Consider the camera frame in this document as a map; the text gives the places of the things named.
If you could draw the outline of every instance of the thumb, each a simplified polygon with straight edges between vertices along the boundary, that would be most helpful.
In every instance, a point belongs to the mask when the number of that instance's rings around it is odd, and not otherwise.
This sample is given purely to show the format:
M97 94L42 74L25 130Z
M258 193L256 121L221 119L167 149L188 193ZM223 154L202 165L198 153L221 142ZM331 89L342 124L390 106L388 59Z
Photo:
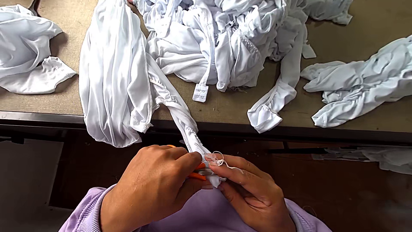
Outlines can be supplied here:
M245 214L249 210L249 205L243 199L243 197L227 182L222 182L218 189L222 192L225 198L230 202L236 212L242 218L242 214Z
M203 186L205 186L204 189L208 189L211 184L209 181L199 180L196 178L186 179L183 182L182 187L180 187L178 195L175 199L176 212L182 209L187 200L189 200L189 198L192 197L197 191L201 190Z

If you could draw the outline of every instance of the person's right hand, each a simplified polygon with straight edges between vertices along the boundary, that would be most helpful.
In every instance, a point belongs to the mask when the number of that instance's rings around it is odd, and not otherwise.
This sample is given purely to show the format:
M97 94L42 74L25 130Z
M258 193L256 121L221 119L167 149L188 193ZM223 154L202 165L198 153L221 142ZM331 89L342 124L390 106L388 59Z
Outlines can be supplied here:
M227 164L239 169L230 169L225 164L218 166L209 162L209 168L231 181L222 182L218 189L232 204L242 220L259 232L296 232L296 227L283 198L282 189L272 177L244 158L223 155Z

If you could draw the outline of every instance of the purple sweater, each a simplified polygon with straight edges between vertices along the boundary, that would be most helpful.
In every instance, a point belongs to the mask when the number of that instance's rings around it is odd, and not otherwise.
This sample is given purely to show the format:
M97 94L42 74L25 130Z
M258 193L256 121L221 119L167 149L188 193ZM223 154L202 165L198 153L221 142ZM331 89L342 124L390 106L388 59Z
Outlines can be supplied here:
M100 232L100 206L103 197L113 187L114 185L108 189L99 187L90 189L59 232ZM308 214L295 202L288 199L285 199L285 202L297 232L331 232L323 222ZM255 230L242 221L222 193L215 188L198 191L180 211L136 231L254 232Z

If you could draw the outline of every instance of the pile of white clothing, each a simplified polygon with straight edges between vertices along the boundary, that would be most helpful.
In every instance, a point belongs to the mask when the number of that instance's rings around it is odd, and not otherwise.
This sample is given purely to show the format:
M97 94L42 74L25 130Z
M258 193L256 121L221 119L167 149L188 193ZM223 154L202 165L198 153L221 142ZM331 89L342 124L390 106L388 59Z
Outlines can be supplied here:
M315 160L379 162L379 168L412 175L412 149L391 147L328 148L328 154L312 154Z
M49 40L61 32L21 5L0 7L0 87L19 94L51 93L75 75L50 56Z
M312 116L315 125L341 125L384 102L412 95L412 36L389 43L367 61L314 64L301 76L310 80L306 91L324 91L327 105Z
M170 110L189 152L210 153L179 93L146 52L139 17L126 0L99 0L80 53L79 92L88 133L115 147L140 142L153 112ZM220 178L207 177L217 187Z
M193 100L205 102L206 84L216 84L222 92L256 86L266 57L280 60L291 51L302 19L307 19L302 11L307 3L306 13L335 19L347 15L351 1L134 0L134 4L150 32L148 53L165 74L198 83Z

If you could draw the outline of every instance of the wrist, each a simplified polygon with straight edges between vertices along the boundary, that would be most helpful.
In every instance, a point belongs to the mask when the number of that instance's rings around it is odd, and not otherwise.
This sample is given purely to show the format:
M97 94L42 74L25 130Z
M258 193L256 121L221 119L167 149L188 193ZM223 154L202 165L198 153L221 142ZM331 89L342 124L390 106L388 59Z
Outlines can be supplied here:
M100 228L102 232L131 232L134 229L128 227L125 220L126 215L122 208L117 204L116 199L121 199L117 196L116 187L110 190L103 198L100 207Z

